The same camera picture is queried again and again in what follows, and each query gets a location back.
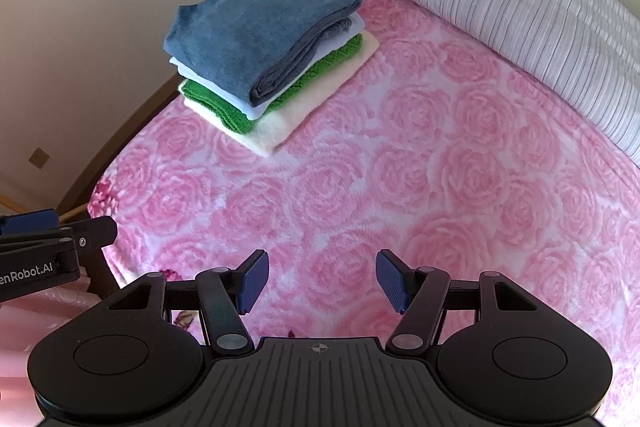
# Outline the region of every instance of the pink fabric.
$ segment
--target pink fabric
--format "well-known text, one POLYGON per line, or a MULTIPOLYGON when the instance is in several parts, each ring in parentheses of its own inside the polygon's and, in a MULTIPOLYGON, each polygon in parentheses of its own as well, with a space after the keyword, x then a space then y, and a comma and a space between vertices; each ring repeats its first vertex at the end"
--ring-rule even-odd
MULTIPOLYGON (((365 0, 360 13, 380 49, 273 156, 180 100, 127 145, 90 205, 118 222, 105 250, 117 279, 190 279, 264 248, 270 281, 244 317, 256 338, 384 342, 399 316, 374 277, 381 248, 455 279, 499 270, 603 344, 615 376, 598 415, 634 425, 638 169, 553 92, 429 11, 365 0)), ((447 334, 470 320, 456 314, 447 334)), ((196 321, 190 330, 199 335, 196 321)))
POLYGON ((42 421, 27 378, 29 353, 51 331, 100 302, 86 292, 89 282, 82 269, 75 282, 0 304, 0 427, 42 421))

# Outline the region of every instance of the green folded garment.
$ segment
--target green folded garment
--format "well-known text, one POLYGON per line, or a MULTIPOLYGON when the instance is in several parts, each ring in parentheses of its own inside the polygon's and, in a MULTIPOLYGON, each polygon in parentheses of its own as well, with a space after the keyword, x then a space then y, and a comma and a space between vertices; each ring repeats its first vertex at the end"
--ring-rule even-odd
MULTIPOLYGON (((265 110, 264 113, 267 114, 279 107, 282 107, 287 100, 296 96, 297 93, 306 86, 306 84, 321 76, 334 66, 337 66, 345 60, 353 57, 361 47, 362 35, 358 34, 351 38, 343 47, 332 51, 327 56, 313 63, 313 65, 311 65, 311 67, 306 70, 299 79, 291 84, 289 89, 269 104, 269 107, 267 107, 267 110, 265 110)), ((257 120, 249 120, 237 107, 234 107, 232 104, 216 95, 213 91, 193 80, 187 79, 187 81, 180 87, 180 92, 185 96, 185 98, 193 100, 193 102, 197 102, 215 113, 215 115, 220 118, 222 125, 234 133, 247 134, 254 128, 255 123, 257 122, 257 120)))

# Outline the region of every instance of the electrical outlet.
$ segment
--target electrical outlet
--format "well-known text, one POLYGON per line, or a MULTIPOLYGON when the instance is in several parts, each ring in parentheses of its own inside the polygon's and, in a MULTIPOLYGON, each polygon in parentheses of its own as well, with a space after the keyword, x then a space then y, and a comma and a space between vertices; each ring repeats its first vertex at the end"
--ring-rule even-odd
POLYGON ((42 169, 44 164, 49 160, 49 155, 44 152, 40 147, 34 150, 33 154, 29 158, 29 162, 33 163, 38 169, 42 169))

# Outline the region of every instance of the folded clothing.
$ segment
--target folded clothing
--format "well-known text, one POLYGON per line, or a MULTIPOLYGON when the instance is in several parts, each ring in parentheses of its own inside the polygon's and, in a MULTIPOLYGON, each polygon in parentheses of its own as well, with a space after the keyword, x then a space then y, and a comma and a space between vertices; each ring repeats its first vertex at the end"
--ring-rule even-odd
POLYGON ((369 57, 376 52, 378 45, 378 41, 373 35, 366 31, 362 32, 362 47, 353 57, 327 71, 322 76, 322 80, 309 83, 305 89, 282 107, 265 114, 256 122, 254 129, 247 134, 238 134, 229 130, 222 124, 220 118, 198 102, 185 98, 184 105, 256 154, 269 156, 305 120, 309 113, 331 97, 367 62, 369 57))
POLYGON ((267 107, 269 107, 269 104, 273 102, 273 100, 275 100, 277 97, 279 97, 295 81, 297 81, 297 79, 299 79, 300 76, 306 73, 306 70, 310 68, 312 64, 315 64, 321 58, 326 57, 332 51, 343 47, 352 37, 356 36, 358 33, 360 33, 364 29, 364 26, 365 26, 364 20, 362 19, 362 17, 358 15, 357 12, 354 12, 353 14, 349 15, 348 19, 351 21, 351 24, 349 24, 349 27, 347 29, 339 33, 336 33, 330 38, 323 39, 320 42, 320 45, 316 50, 316 54, 313 60, 302 71, 301 74, 299 74, 296 78, 292 79, 292 81, 289 84, 287 84, 287 86, 284 86, 279 92, 274 93, 269 100, 262 102, 260 105, 257 105, 256 107, 251 107, 248 103, 240 100, 238 97, 232 95, 231 93, 226 92, 224 89, 222 89, 217 84, 215 84, 215 82, 212 82, 211 80, 202 78, 201 76, 197 75, 194 71, 192 71, 190 68, 185 66, 183 63, 181 63, 180 60, 178 60, 177 58, 171 57, 169 62, 177 66, 178 73, 181 74, 184 78, 195 80, 197 83, 202 84, 207 89, 212 90, 220 98, 222 98, 223 100, 226 100, 228 103, 238 108, 243 114, 246 115, 246 117, 249 120, 257 120, 264 114, 267 107))
MULTIPOLYGON (((306 85, 321 76, 334 66, 353 57, 362 47, 362 35, 356 35, 343 47, 332 51, 326 57, 321 58, 313 64, 306 73, 292 84, 285 92, 270 103, 265 114, 282 107, 288 100, 296 96, 306 85)), ((180 84, 180 92, 185 98, 193 100, 203 105, 213 112, 227 129, 238 134, 247 134, 251 131, 255 123, 259 120, 248 120, 247 117, 233 105, 223 100, 213 91, 201 86, 193 80, 188 80, 180 84)))
POLYGON ((164 50, 252 107, 313 59, 324 31, 362 0, 206 0, 180 6, 164 50))

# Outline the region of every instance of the blue folded garment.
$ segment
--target blue folded garment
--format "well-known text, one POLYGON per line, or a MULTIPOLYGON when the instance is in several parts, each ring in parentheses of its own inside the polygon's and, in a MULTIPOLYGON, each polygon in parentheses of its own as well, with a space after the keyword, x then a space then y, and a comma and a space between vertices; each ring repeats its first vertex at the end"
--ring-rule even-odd
POLYGON ((206 0, 180 6, 164 50, 252 107, 298 76, 362 0, 206 0))

